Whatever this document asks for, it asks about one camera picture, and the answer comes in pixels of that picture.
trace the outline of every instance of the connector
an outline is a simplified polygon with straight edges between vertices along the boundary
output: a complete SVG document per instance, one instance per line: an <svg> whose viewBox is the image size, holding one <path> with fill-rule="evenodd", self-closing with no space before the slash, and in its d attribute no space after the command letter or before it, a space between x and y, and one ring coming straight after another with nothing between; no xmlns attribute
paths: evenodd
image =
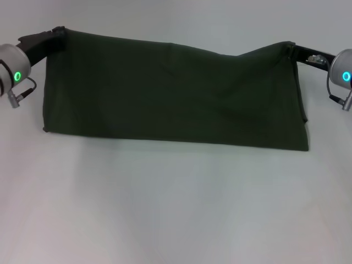
<svg viewBox="0 0 352 264"><path fill-rule="evenodd" d="M326 60L323 56L321 55L312 55L308 57L308 62L310 63L317 63L317 64L321 64L321 65L325 65L326 64Z"/></svg>

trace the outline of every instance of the white wall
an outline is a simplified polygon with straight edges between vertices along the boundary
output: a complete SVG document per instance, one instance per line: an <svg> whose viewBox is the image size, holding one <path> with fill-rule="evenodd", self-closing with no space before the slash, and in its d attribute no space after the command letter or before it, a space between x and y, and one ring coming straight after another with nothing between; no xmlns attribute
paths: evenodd
<svg viewBox="0 0 352 264"><path fill-rule="evenodd" d="M12 0L0 42L73 30L241 54L352 47L348 0ZM300 67L310 152L46 134L0 99L0 263L351 263L352 113ZM24 82L16 90L30 87ZM333 88L340 95L347 91Z"/></svg>

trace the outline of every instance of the led light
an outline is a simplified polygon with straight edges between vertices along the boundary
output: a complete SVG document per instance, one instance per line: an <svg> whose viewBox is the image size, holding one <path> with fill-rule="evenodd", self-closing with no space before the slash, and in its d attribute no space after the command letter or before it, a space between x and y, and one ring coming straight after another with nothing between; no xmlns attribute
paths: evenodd
<svg viewBox="0 0 352 264"><path fill-rule="evenodd" d="M21 79L21 73L19 71L16 72L14 78L15 78L15 81L19 81Z"/></svg>
<svg viewBox="0 0 352 264"><path fill-rule="evenodd" d="M350 81L351 80L351 74L348 71L345 71L342 75L342 78L344 81Z"/></svg>

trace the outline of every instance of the blue led ring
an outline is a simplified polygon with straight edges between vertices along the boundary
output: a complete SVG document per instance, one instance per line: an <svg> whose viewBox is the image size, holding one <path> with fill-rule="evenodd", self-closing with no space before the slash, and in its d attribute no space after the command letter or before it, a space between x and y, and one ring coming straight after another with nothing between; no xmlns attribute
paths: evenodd
<svg viewBox="0 0 352 264"><path fill-rule="evenodd" d="M350 81L351 80L351 74L348 71L345 71L342 75L342 78L344 81Z"/></svg>

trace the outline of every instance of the green fabric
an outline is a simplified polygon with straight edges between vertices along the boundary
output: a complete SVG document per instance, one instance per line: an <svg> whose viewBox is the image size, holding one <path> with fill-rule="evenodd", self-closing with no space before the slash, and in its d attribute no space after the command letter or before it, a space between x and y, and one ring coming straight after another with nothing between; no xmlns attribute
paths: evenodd
<svg viewBox="0 0 352 264"><path fill-rule="evenodd" d="M47 58L45 131L307 151L293 48L226 56L67 30Z"/></svg>

